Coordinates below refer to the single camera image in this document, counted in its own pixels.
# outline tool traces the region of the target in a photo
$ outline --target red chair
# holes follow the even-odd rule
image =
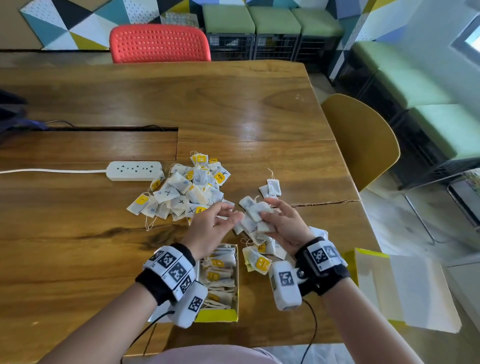
[[[211,61],[205,34],[183,25],[120,25],[110,33],[113,63]]]

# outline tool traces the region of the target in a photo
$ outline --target window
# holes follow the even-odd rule
[[[452,46],[469,60],[480,65],[480,15],[455,39]]]

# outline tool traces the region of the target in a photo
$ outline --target person's left hand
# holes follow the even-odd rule
[[[232,230],[237,222],[243,220],[243,212],[232,212],[232,208],[231,204],[217,202],[193,216],[190,228],[180,243],[189,248],[195,261],[209,256],[222,242],[226,233]]]

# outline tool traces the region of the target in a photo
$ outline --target green bench seat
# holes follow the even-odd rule
[[[422,105],[455,103],[447,92],[419,70],[381,69],[375,78],[405,110]]]
[[[351,50],[367,68],[375,73],[381,69],[409,69],[413,65],[394,46],[383,42],[355,42]]]
[[[480,158],[480,121],[463,106],[425,105],[408,113],[448,159]]]
[[[340,22],[322,9],[296,8],[291,10],[301,25],[303,36],[341,37]]]
[[[257,34],[299,35],[301,25],[290,9],[271,6],[247,6]]]
[[[245,6],[204,4],[202,10],[204,13],[206,33],[255,33],[255,24]]]

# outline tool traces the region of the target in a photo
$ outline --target pink shirt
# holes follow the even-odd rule
[[[263,349],[235,345],[197,345],[170,349],[152,357],[148,364],[282,364]]]

